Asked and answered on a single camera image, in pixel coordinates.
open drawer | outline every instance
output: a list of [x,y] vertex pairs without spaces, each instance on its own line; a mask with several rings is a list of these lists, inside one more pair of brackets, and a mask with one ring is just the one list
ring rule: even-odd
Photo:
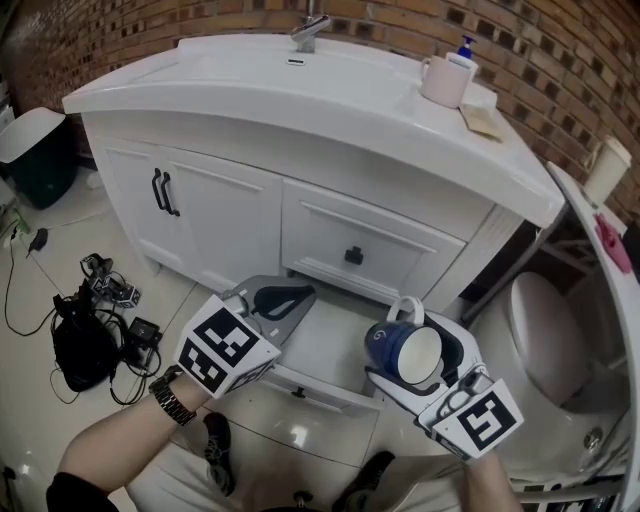
[[364,297],[425,297],[464,246],[388,210],[284,180],[283,266]]
[[278,364],[263,381],[317,405],[357,416],[383,408],[368,381],[364,338],[387,308],[317,282],[316,302],[281,347]]

faucet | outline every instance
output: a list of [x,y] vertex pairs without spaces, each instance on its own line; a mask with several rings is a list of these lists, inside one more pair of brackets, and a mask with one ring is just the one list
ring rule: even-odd
[[307,0],[307,15],[302,26],[291,31],[291,39],[298,43],[298,51],[300,53],[315,53],[316,34],[331,23],[331,18],[326,14],[314,17],[313,5],[314,0]]

wristwatch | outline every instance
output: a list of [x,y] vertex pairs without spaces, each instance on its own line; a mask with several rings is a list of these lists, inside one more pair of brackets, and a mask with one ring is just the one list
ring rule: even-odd
[[169,387],[179,375],[182,374],[182,368],[177,364],[167,368],[164,375],[149,386],[149,392],[153,393],[160,407],[164,409],[171,419],[178,425],[186,427],[197,416],[195,412],[191,412],[176,398]]

sneaker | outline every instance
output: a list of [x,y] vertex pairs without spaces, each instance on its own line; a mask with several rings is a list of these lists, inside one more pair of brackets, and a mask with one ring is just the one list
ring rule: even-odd
[[229,450],[231,449],[229,422],[218,412],[207,414],[202,421],[209,432],[204,458],[209,463],[209,471],[216,485],[225,496],[229,496],[236,485],[229,462]]
[[347,486],[347,488],[333,504],[333,507],[331,507],[331,512],[343,512],[347,507],[349,498],[355,493],[360,493],[362,491],[375,491],[380,484],[380,478],[382,478],[382,474],[389,467],[391,461],[395,458],[396,456],[391,452],[379,452],[371,457],[371,459],[369,459],[369,461],[356,475],[353,482],[351,482]]

forearm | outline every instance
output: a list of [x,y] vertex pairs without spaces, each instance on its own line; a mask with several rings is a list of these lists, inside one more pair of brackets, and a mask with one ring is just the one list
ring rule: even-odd
[[465,467],[465,512],[522,512],[509,477],[495,452]]
[[[170,384],[190,411],[210,396],[190,377]],[[109,494],[131,482],[169,441],[178,424],[150,395],[87,428],[71,441],[59,471],[70,473]]]

